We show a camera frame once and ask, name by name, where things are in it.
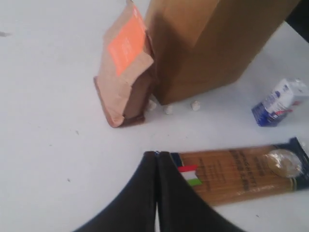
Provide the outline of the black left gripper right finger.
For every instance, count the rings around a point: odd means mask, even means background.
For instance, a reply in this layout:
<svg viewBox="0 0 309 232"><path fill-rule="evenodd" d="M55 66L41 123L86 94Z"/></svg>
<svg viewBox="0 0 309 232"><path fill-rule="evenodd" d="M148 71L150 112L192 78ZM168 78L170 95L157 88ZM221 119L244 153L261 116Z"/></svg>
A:
<svg viewBox="0 0 309 232"><path fill-rule="evenodd" d="M169 152L156 154L159 226L162 232L242 232L192 189Z"/></svg>

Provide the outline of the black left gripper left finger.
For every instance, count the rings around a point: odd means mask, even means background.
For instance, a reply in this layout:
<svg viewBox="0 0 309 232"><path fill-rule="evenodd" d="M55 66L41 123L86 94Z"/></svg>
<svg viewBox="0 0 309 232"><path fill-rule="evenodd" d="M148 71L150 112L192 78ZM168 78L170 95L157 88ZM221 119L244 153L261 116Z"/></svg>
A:
<svg viewBox="0 0 309 232"><path fill-rule="evenodd" d="M135 173L98 215L77 232L154 232L156 155L145 152Z"/></svg>

